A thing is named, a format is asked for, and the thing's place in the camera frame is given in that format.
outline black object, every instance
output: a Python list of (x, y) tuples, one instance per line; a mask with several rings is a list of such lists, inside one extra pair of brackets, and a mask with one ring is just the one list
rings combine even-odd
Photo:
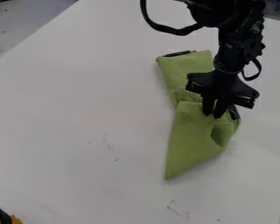
[(12, 224), (11, 217), (0, 209), (0, 224)]
[[(153, 23), (147, 14), (146, 0), (140, 0), (145, 20), (157, 31), (174, 35), (189, 34), (200, 27), (219, 28), (220, 48), (213, 60), (211, 73), (188, 74), (186, 89), (203, 97), (203, 111), (206, 116), (212, 112), (221, 117), (227, 109), (240, 105), (252, 109), (259, 93), (243, 83), (257, 78), (262, 66), (256, 59), (263, 54), (263, 0), (178, 0), (187, 4), (197, 24), (181, 30)], [(255, 63), (259, 72), (246, 77), (243, 69), (249, 62)]]

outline green cloth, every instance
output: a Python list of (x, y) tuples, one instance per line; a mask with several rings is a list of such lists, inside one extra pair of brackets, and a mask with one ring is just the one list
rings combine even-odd
[(221, 154), (240, 125), (226, 112), (220, 119), (202, 112), (201, 96), (186, 91), (189, 73), (213, 70), (209, 51), (174, 57), (158, 57), (176, 115), (167, 153), (165, 179), (172, 179), (189, 168)]

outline white surface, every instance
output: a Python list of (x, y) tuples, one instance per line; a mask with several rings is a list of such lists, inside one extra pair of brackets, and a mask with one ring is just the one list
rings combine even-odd
[(75, 2), (10, 0), (0, 3), (0, 57)]
[[(159, 3), (154, 18), (186, 23), (186, 9)], [(81, 0), (0, 59), (0, 207), (39, 224), (278, 223), (280, 35), (268, 40), (255, 82), (266, 94), (227, 152), (165, 183), (174, 111), (154, 59), (215, 50), (216, 33), (159, 34), (137, 1)]]

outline microfiber towel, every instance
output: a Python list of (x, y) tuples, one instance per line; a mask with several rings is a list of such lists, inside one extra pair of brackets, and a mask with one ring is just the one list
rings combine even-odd
[(168, 146), (165, 179), (172, 179), (191, 167), (221, 154), (241, 120), (227, 111), (222, 118), (205, 116), (202, 98), (186, 90), (189, 73), (207, 73), (213, 69), (209, 51), (179, 56), (158, 57), (176, 115)]

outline cloth fold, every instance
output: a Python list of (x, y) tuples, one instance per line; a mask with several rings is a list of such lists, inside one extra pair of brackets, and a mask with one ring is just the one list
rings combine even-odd
[(213, 70), (209, 51), (158, 57), (176, 115), (172, 125), (165, 167), (165, 179), (173, 179), (191, 167), (221, 154), (241, 120), (227, 111), (220, 119), (202, 112), (201, 96), (186, 91), (189, 73)]

